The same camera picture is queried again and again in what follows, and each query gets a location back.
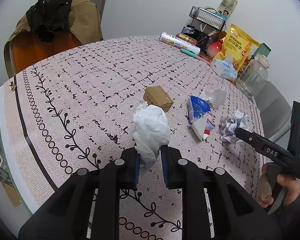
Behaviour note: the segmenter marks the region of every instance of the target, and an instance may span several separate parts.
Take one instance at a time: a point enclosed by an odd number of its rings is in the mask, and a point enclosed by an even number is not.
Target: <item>hand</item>
[[[268,173],[269,164],[270,163],[266,163],[262,166],[261,169],[262,174]],[[296,200],[296,198],[300,193],[300,184],[295,177],[292,177],[290,175],[279,174],[277,177],[277,183],[287,189],[287,195],[283,201],[284,206],[287,206]],[[259,195],[257,197],[258,204],[263,208],[266,208],[268,205],[271,205],[273,201],[274,201],[273,197],[271,196],[264,199],[263,201]]]

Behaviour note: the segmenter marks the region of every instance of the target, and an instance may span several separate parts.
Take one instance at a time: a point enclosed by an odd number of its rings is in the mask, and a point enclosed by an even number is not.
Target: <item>tissue box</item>
[[[148,105],[161,107],[164,112],[168,112],[173,104],[172,99],[161,86],[147,87],[143,99]]]
[[[215,128],[210,106],[206,101],[195,96],[189,97],[187,106],[192,130],[202,141],[204,133],[210,134],[210,131]]]

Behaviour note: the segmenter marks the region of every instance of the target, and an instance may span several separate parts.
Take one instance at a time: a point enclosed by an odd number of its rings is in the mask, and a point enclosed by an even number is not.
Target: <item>cardboard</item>
[[[14,207],[17,207],[18,205],[21,204],[20,198],[18,196],[18,193],[16,192],[16,190],[14,189],[14,187],[3,183],[2,184],[4,190],[6,191],[7,196],[9,197],[12,205]]]
[[[143,99],[148,105],[161,107],[164,112],[168,112],[173,104],[172,99],[161,86],[147,87]]]

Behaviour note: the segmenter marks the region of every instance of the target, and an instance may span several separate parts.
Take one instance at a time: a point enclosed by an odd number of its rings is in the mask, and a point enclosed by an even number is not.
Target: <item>tablecloth pattern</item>
[[[240,109],[248,115],[250,129],[263,134],[258,109],[208,65],[159,42],[158,36],[70,49],[26,68],[13,80],[16,93],[9,90],[9,82],[4,84],[10,154],[39,205],[78,168],[103,168],[134,146],[133,113],[143,102],[145,88],[155,85],[174,101],[166,113],[169,146],[201,168],[225,168],[253,198],[257,196],[259,154],[245,143],[222,143],[218,124]],[[224,106],[212,109],[217,126],[200,142],[189,124],[186,101],[202,89],[222,85],[228,95]],[[166,189],[158,158],[139,178],[137,191],[121,191],[120,239],[181,239],[181,193]]]

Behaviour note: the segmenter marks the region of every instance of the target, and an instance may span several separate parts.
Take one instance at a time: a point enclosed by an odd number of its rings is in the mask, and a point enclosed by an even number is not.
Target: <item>metal screw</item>
[[[216,174],[223,175],[225,174],[225,170],[223,168],[216,168]]]
[[[188,161],[187,161],[186,159],[179,159],[179,160],[178,160],[178,163],[179,163],[180,165],[187,165],[187,164],[188,164]]]
[[[114,164],[115,164],[115,165],[118,165],[118,166],[123,165],[123,164],[124,164],[124,160],[123,160],[123,159],[116,159],[116,160],[114,161]]]
[[[88,172],[88,170],[86,168],[80,168],[77,170],[78,175],[84,175]]]

